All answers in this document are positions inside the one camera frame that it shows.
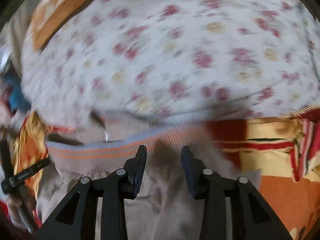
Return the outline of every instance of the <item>white floral blanket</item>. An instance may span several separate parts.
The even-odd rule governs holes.
[[[73,127],[92,108],[277,116],[320,101],[313,24],[299,0],[95,0],[43,51],[28,31],[22,88]]]

